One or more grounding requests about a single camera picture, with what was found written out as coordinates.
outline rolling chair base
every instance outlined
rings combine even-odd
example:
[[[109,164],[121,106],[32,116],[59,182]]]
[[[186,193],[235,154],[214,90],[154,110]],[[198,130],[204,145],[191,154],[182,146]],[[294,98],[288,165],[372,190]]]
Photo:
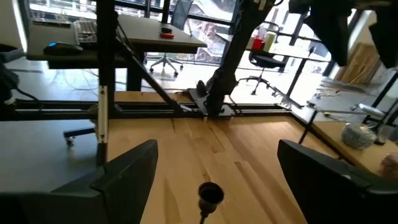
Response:
[[[152,67],[155,66],[155,65],[158,65],[158,64],[160,64],[160,63],[163,64],[163,67],[165,67],[166,64],[167,64],[167,65],[170,65],[170,67],[172,67],[172,68],[174,69],[174,76],[177,76],[177,75],[178,75],[178,71],[177,71],[177,69],[174,67],[174,65],[172,64],[172,62],[177,63],[177,64],[180,64],[180,65],[181,65],[181,66],[180,66],[180,70],[182,70],[182,69],[184,68],[182,62],[179,62],[178,60],[175,60],[175,59],[172,59],[172,58],[168,58],[168,57],[166,56],[166,54],[164,54],[163,56],[146,57],[145,62],[147,62],[147,59],[154,59],[154,60],[157,60],[155,63],[153,63],[153,64],[150,66],[150,69],[149,69],[150,72],[154,72],[154,69],[153,69]]]
[[[256,80],[256,81],[257,81],[257,85],[256,85],[255,89],[251,92],[252,95],[255,95],[255,94],[256,94],[256,91],[257,91],[257,88],[259,87],[259,84],[260,84],[260,83],[266,84],[266,85],[267,85],[267,89],[271,86],[270,83],[269,83],[269,81],[267,81],[267,80],[265,80],[265,79],[263,79],[263,78],[261,78],[261,77],[262,77],[262,75],[260,75],[259,77],[250,76],[249,78],[241,78],[241,79],[238,80],[238,83],[239,83],[241,80],[246,80],[247,82],[248,82],[249,80]]]
[[[94,128],[81,128],[81,129],[75,129],[75,130],[70,130],[70,131],[64,131],[63,132],[63,137],[65,138],[68,147],[73,146],[73,139],[76,138],[76,136],[81,136],[85,134],[91,134],[95,133]]]

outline keyboard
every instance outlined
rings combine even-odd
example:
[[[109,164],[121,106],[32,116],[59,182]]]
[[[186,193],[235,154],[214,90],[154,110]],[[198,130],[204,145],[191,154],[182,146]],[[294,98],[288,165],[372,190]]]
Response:
[[[73,23],[76,35],[76,44],[85,50],[97,49],[97,22],[75,21]]]

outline black cup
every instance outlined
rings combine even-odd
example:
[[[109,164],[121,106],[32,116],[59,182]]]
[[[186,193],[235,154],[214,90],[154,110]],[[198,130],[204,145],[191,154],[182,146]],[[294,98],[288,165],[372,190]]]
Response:
[[[224,192],[221,187],[212,182],[206,182],[199,186],[199,208],[201,213],[208,215],[213,213],[217,205],[224,199]]]

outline white desk surface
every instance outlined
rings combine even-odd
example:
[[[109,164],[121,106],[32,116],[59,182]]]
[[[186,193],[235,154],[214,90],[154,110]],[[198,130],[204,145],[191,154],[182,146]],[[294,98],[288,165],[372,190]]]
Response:
[[[207,45],[190,36],[171,24],[163,24],[155,19],[119,16],[119,23],[132,44],[168,44],[207,47]],[[159,37],[160,29],[166,27],[173,30],[173,39]]]
[[[228,34],[216,33],[216,35],[227,43],[230,43],[233,38],[233,35],[228,35]],[[309,58],[310,60],[315,60],[318,62],[329,62],[329,60],[317,54],[311,54],[311,56],[308,57],[310,53],[309,51],[301,49],[300,47],[290,46],[286,44],[272,44],[269,53],[288,56],[288,57],[295,57],[295,58]]]
[[[141,17],[132,17],[126,15],[119,16],[119,22],[123,27],[128,39],[132,44],[150,45],[158,52],[164,52],[162,47],[168,46],[168,52],[173,52],[173,48],[178,49],[178,53],[184,53],[183,48],[207,47],[207,45],[184,33],[184,31],[170,25],[162,24],[154,19]],[[161,39],[159,32],[161,27],[168,27],[173,30],[174,39]],[[93,61],[97,59],[96,51],[85,50],[80,55],[74,56],[53,56],[44,55],[43,49],[51,42],[64,42],[68,44],[76,44],[75,30],[73,25],[69,28],[43,26],[30,23],[29,39],[27,48],[28,60],[48,60],[48,61]]]

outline desk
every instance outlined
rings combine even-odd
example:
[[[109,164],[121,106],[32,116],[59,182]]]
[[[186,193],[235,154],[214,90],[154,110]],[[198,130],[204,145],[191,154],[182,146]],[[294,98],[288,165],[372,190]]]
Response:
[[[120,15],[119,22],[130,42],[133,44],[140,59],[144,59],[144,52],[173,52],[189,53],[197,52],[198,47],[207,47],[202,41],[191,37],[184,31],[170,24],[162,24],[157,20]],[[161,39],[159,31],[161,27],[173,30],[174,39]],[[75,30],[70,28],[41,26],[30,23],[30,35],[28,39],[27,59],[46,60],[51,69],[69,68],[97,68],[96,51],[85,50],[76,56],[51,56],[44,55],[43,49],[51,42],[65,42],[76,44]],[[115,66],[125,68],[124,60],[116,55]],[[127,90],[140,90],[141,78],[135,71],[127,69]]]
[[[216,35],[218,37],[220,37],[221,39],[223,39],[227,44],[229,44],[233,38],[233,35],[228,35],[228,34],[216,33]],[[285,45],[285,44],[273,44],[269,52],[272,54],[276,54],[276,55],[282,55],[282,56],[303,59],[301,61],[300,65],[298,66],[298,70],[296,71],[296,73],[294,75],[294,78],[292,80],[292,83],[289,86],[289,90],[287,91],[287,93],[283,93],[275,86],[271,86],[271,89],[273,89],[276,93],[280,93],[280,95],[282,95],[282,103],[287,105],[288,108],[290,108],[292,105],[295,105],[296,107],[301,108],[302,106],[300,104],[298,104],[297,102],[295,102],[293,99],[291,99],[290,95],[292,94],[294,86],[296,85],[297,80],[299,79],[299,76],[302,73],[302,70],[303,70],[303,67],[304,67],[306,61],[307,60],[314,60],[317,62],[329,62],[329,61],[324,59],[323,57],[321,57],[319,55],[315,55],[315,54],[311,54],[310,56],[308,56],[310,53],[309,51],[298,48],[298,47]]]
[[[341,140],[341,131],[346,123],[316,121],[314,130],[335,147],[347,160],[355,166],[366,169],[374,174],[382,175],[380,163],[389,153],[398,153],[398,146],[388,141],[383,146],[373,144],[365,150],[353,149]]]
[[[115,100],[154,101],[152,94],[116,92]],[[198,223],[197,190],[208,180],[225,192],[208,224],[306,223],[277,158],[279,139],[295,141],[302,130],[290,116],[206,123],[198,118],[110,120],[108,160],[148,139],[158,140],[159,160],[142,224]],[[337,156],[313,136],[304,144]]]
[[[233,35],[228,34],[216,33],[216,35],[227,43],[230,43],[233,38]],[[313,60],[316,62],[329,62],[329,60],[317,54],[311,54],[308,57],[310,53],[309,51],[304,50],[300,47],[290,46],[286,44],[272,44],[271,48],[269,49],[269,53],[294,58],[308,58],[309,60]]]

